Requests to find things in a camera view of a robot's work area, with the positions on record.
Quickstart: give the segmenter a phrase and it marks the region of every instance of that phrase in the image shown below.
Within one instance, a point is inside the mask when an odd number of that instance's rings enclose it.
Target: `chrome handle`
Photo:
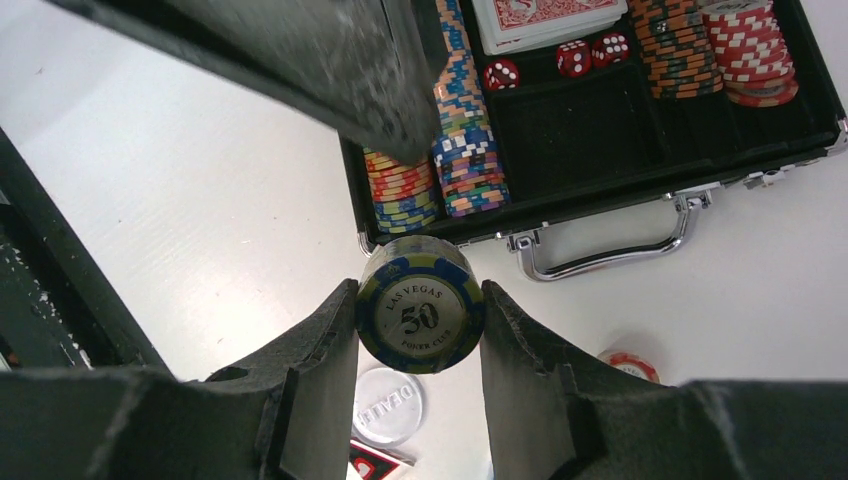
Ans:
[[[527,278],[537,282],[553,282],[625,263],[668,255],[680,249],[691,237],[698,213],[712,204],[710,191],[669,194],[677,211],[677,225],[667,239],[653,245],[639,245],[590,255],[556,267],[540,270],[536,265],[536,248],[540,245],[538,231],[511,236],[509,250],[518,254],[518,268]]]

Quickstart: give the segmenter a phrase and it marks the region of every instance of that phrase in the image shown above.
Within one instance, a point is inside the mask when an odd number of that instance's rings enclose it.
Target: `blue poker chip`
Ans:
[[[450,163],[461,158],[494,153],[497,151],[498,146],[495,142],[485,141],[457,147],[445,153],[434,152],[433,160],[436,162],[436,166],[440,167],[443,163]]]
[[[432,206],[417,215],[410,216],[400,216],[398,218],[386,218],[386,217],[377,217],[377,225],[381,227],[405,227],[407,225],[413,225],[416,223],[420,223],[429,217],[433,217],[439,213],[439,209],[436,207],[435,202]]]
[[[459,363],[483,334],[483,292],[467,260],[433,237],[403,237],[366,266],[356,299],[365,348],[402,372],[440,372]]]
[[[378,215],[391,215],[395,213],[407,212],[416,208],[421,208],[436,200],[436,190],[430,189],[403,200],[392,202],[374,202],[374,211]]]
[[[383,233],[414,232],[416,230],[420,230],[420,229],[426,227],[427,225],[435,222],[437,218],[438,218],[438,216],[433,214],[433,215],[430,215],[430,216],[425,216],[425,217],[421,218],[421,220],[416,219],[417,221],[415,221],[415,222],[403,222],[403,223],[399,222],[397,224],[377,222],[377,230],[379,230]]]
[[[453,93],[448,98],[445,97],[437,97],[436,105],[439,107],[455,107],[460,110],[479,110],[481,106],[485,105],[483,100],[483,95],[477,95],[474,93]]]
[[[491,128],[471,128],[461,134],[439,137],[433,145],[433,155],[450,156],[453,150],[481,142],[495,143]]]
[[[412,209],[405,210],[405,211],[402,211],[402,212],[397,212],[397,213],[375,212],[375,213],[377,215],[377,221],[378,222],[379,221],[392,222],[392,221],[403,220],[403,219],[406,219],[406,218],[416,217],[418,215],[423,215],[423,214],[429,213],[433,210],[435,210],[435,211],[439,210],[439,206],[436,204],[435,201],[432,201],[432,202],[430,202],[426,205],[422,205],[420,207],[412,208]]]
[[[503,202],[509,200],[509,193],[501,188],[492,188],[487,193],[478,193],[474,195],[459,194],[451,197],[450,200],[445,200],[445,208],[449,210],[462,210],[469,206],[486,205],[493,202]]]
[[[488,123],[488,119],[489,119],[489,115],[486,113],[485,110],[482,110],[482,109],[466,110],[465,112],[462,113],[462,115],[464,115],[466,118],[483,118],[483,119],[486,119],[486,123]],[[449,118],[453,118],[453,117],[456,117],[456,116],[457,116],[456,113],[440,112],[439,113],[439,120],[447,120]]]

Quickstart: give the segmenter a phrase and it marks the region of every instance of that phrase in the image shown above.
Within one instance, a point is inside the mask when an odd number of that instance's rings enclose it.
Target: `red dice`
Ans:
[[[604,35],[592,46],[592,60],[596,68],[623,62],[628,58],[630,58],[630,45],[627,44],[627,38],[620,33]]]
[[[557,48],[557,68],[566,77],[579,77],[592,69],[589,44],[583,40],[563,43]]]
[[[489,91],[515,88],[520,82],[518,68],[505,58],[490,63],[483,71],[483,88]]]

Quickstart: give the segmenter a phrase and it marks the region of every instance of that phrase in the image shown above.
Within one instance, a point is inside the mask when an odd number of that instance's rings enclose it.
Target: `red and white chip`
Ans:
[[[707,33],[711,35],[719,35],[719,34],[735,34],[735,33],[748,33],[755,32],[757,30],[762,30],[763,28],[769,28],[777,26],[777,20],[772,18],[767,18],[765,20],[760,20],[754,23],[746,23],[742,25],[726,25],[726,24],[716,24],[715,26],[707,24],[709,28]]]
[[[737,57],[747,53],[756,53],[763,50],[772,50],[780,45],[783,45],[782,38],[774,38],[767,42],[757,43],[755,45],[737,45],[737,46],[716,46],[713,47],[717,55],[725,55],[728,57]]]
[[[753,77],[757,75],[765,75],[775,71],[784,72],[784,74],[789,73],[789,69],[792,67],[794,67],[794,63],[792,60],[789,60],[748,68],[730,68],[719,65],[718,69],[724,75],[725,80],[730,80],[731,82],[748,82],[752,81]]]
[[[785,105],[798,95],[798,82],[791,80],[784,85],[762,89],[728,90],[731,102],[744,107],[767,108]]]
[[[622,351],[604,352],[600,355],[601,361],[615,367],[622,372],[629,373],[634,377],[647,380],[649,382],[660,383],[660,376],[657,374],[657,369],[650,363],[633,355],[632,353]]]
[[[736,33],[710,33],[710,40],[713,43],[725,44],[728,42],[734,42],[739,40],[750,40],[752,38],[760,39],[759,42],[752,43],[761,43],[766,40],[770,40],[769,37],[772,37],[775,32],[780,34],[780,27],[777,24],[769,25],[765,28],[759,28],[757,30],[751,30],[750,32],[736,32]]]
[[[771,0],[727,0],[701,7],[708,24],[744,25],[770,16]]]
[[[722,59],[720,68],[737,69],[737,68],[754,68],[761,65],[771,65],[778,62],[791,61],[789,51],[786,46],[780,46],[775,50],[769,51],[770,55],[762,58],[753,58],[751,60],[724,60]]]
[[[725,80],[725,85],[729,88],[733,88],[736,90],[739,89],[760,89],[760,88],[771,88],[776,87],[778,85],[787,84],[795,78],[795,69],[789,67],[788,69],[783,70],[775,70],[773,72],[769,72],[767,74],[762,74],[759,76],[751,76],[744,82],[740,81],[732,81]]]

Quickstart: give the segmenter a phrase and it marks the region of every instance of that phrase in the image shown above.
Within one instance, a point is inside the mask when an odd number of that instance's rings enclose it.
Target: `poker chip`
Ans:
[[[730,87],[745,88],[745,84],[762,82],[777,77],[785,77],[789,74],[792,74],[793,76],[795,74],[792,62],[773,63],[770,65],[761,65],[759,67],[747,69],[725,69],[723,76]]]
[[[410,174],[412,172],[416,172],[421,168],[427,167],[428,159],[424,158],[422,161],[418,162],[415,165],[407,166],[407,165],[397,165],[394,167],[385,168],[382,170],[375,170],[368,172],[369,179],[382,179],[386,181],[391,181],[390,177],[394,177],[397,175]]]
[[[773,27],[776,25],[777,21],[774,18],[767,18],[765,20],[760,20],[753,23],[721,24],[709,27],[708,33],[710,33],[711,35],[734,35],[738,33],[754,32],[757,30],[762,30],[763,28]]]
[[[455,218],[465,217],[467,215],[471,215],[472,213],[483,213],[491,210],[496,210],[501,208],[502,206],[509,203],[509,200],[504,200],[502,202],[490,202],[476,206],[470,206],[468,208],[451,208],[448,207],[448,215]]]
[[[386,399],[390,399],[391,408],[381,404]],[[415,377],[385,367],[368,370],[356,379],[353,432],[375,447],[399,445],[421,427],[424,399]]]
[[[693,98],[723,88],[707,27],[694,2],[633,0],[631,23],[654,98]]]
[[[421,223],[430,217],[435,217],[438,207],[435,203],[431,203],[426,209],[420,210],[416,215],[410,215],[404,212],[394,216],[377,215],[377,225],[380,227],[406,227],[409,225]]]
[[[731,102],[744,107],[768,108],[791,102],[798,95],[799,90],[798,82],[790,80],[786,84],[770,88],[728,90],[727,97]]]
[[[456,365],[483,333],[483,292],[468,261],[448,242],[409,236],[378,247],[356,299],[362,344],[404,373],[437,373]]]
[[[745,83],[726,82],[727,86],[734,90],[751,90],[760,88],[771,88],[779,85],[791,83],[795,79],[795,69],[789,69],[786,73],[779,77],[762,79],[757,81],[748,81]]]
[[[642,61],[647,64],[652,64],[656,62],[662,62],[666,60],[675,60],[678,58],[687,58],[693,55],[697,55],[700,53],[712,52],[712,46],[710,42],[704,42],[697,47],[694,48],[686,48],[683,50],[673,50],[668,53],[660,53],[657,55],[646,54],[642,56]]]
[[[369,148],[363,154],[379,231],[407,233],[436,221],[440,210],[428,159],[405,166]]]
[[[385,224],[378,223],[377,229],[383,233],[409,233],[420,230],[435,221],[436,217],[430,216],[418,222],[404,223],[402,225],[386,226]]]
[[[430,164],[428,162],[424,163],[415,170],[409,170],[403,173],[388,175],[385,177],[369,178],[368,184],[372,187],[378,188],[400,187],[415,182],[417,180],[421,180],[422,178],[427,178],[430,176],[430,172],[432,172],[432,168],[430,167]]]
[[[712,73],[717,69],[718,64],[716,64],[715,62],[707,64],[706,60],[701,60],[700,62],[695,62],[691,65],[687,64],[683,67],[678,67],[671,70],[666,69],[661,73],[651,73],[650,75],[648,75],[648,80],[652,82],[652,85],[662,86],[662,82],[664,80],[702,76],[706,73]]]
[[[794,62],[772,0],[724,0],[705,5],[701,12],[732,102],[762,108],[795,98],[799,85]]]
[[[791,57],[789,57],[789,51],[786,49],[786,46],[780,46],[776,50],[769,50],[768,56],[761,58],[753,58],[750,60],[722,60],[721,69],[746,69],[746,68],[755,68],[763,65],[771,65],[773,63],[786,63],[792,61]]]
[[[654,98],[661,100],[683,100],[686,98],[695,98],[701,97],[703,95],[709,95],[711,93],[720,92],[724,89],[724,83],[721,82],[721,77],[719,77],[718,80],[716,80],[715,82],[706,83],[706,86],[698,84],[698,88],[696,89],[651,89],[651,93],[654,94]]]
[[[771,22],[768,26],[757,30],[746,30],[734,33],[709,33],[710,40],[716,45],[725,46],[730,42],[749,40],[749,43],[762,43],[766,40],[771,40],[780,34],[780,29],[777,27],[777,22]]]
[[[769,18],[771,0],[730,0],[701,7],[709,24],[744,25]]]
[[[449,195],[470,195],[473,189],[453,188],[466,181],[486,179],[478,188],[496,191],[503,187],[505,191],[498,146],[458,0],[437,0],[436,8],[448,50],[447,66],[433,87],[441,131],[433,143],[432,157],[442,200]],[[521,82],[521,72],[509,58],[494,59],[482,73],[482,86],[492,92],[517,88]]]
[[[430,202],[426,205],[422,205],[420,207],[412,208],[403,212],[397,213],[380,213],[376,212],[377,221],[388,221],[388,222],[396,222],[400,220],[407,220],[413,217],[417,217],[419,215],[423,215],[425,213],[432,213],[434,210],[438,210],[439,206],[435,201]]]
[[[641,357],[628,352],[611,351],[604,352],[599,356],[600,360],[611,367],[622,372],[629,373],[634,377],[648,382],[660,383],[657,369]]]
[[[679,39],[667,40],[664,42],[654,42],[649,44],[642,44],[642,51],[645,53],[655,52],[657,50],[663,50],[668,48],[684,48],[687,44],[692,44],[698,41],[708,41],[705,35],[693,34],[688,37],[681,37]]]
[[[468,157],[458,157],[452,160],[445,160],[439,164],[439,172],[442,174],[462,170],[463,168],[486,165],[498,162],[498,154],[489,152]]]
[[[643,39],[653,35],[690,28],[697,25],[703,25],[700,12],[687,13],[638,27],[636,28],[636,37]]]
[[[758,45],[773,43],[775,41],[782,41],[783,34],[780,33],[780,29],[775,28],[771,29],[766,33],[762,33],[757,36],[743,36],[742,38],[737,38],[735,40],[716,40],[715,37],[710,37],[713,45],[716,49],[721,48],[722,52],[726,52],[729,48],[742,48],[742,47],[753,47]]]
[[[650,10],[635,10],[631,13],[631,21],[634,27],[643,27],[679,15],[697,12],[698,7],[695,5],[695,2],[682,2],[674,6],[662,6]]]
[[[446,199],[445,205],[448,208],[462,208],[467,205],[480,205],[485,203],[492,203],[495,201],[504,200],[508,194],[504,193],[502,190],[487,190],[484,192],[472,194],[470,192],[466,193],[461,197],[453,197]]]
[[[682,30],[674,30],[667,33],[661,33],[658,35],[653,35],[651,37],[640,40],[643,49],[647,45],[652,45],[654,43],[664,43],[664,42],[680,42],[681,39],[691,36],[697,36],[699,38],[707,38],[707,32],[703,25],[698,25],[695,27],[684,28]]]
[[[434,189],[426,190],[418,195],[409,196],[400,200],[390,200],[385,202],[374,202],[374,211],[378,215],[394,215],[408,211],[414,211],[421,208],[437,198]]]
[[[656,80],[653,82],[657,87],[674,87],[678,85],[690,85],[697,84],[699,82],[703,82],[706,80],[715,80],[715,71],[712,69],[712,65],[704,69],[704,73],[696,73],[695,75],[687,75],[685,77],[678,78],[667,78],[663,80]]]
[[[388,185],[386,187],[371,185],[371,195],[375,200],[378,200],[378,197],[386,197],[390,195],[421,193],[430,188],[432,183],[432,178],[427,177],[411,180],[409,183],[404,183],[398,187],[392,185]]]

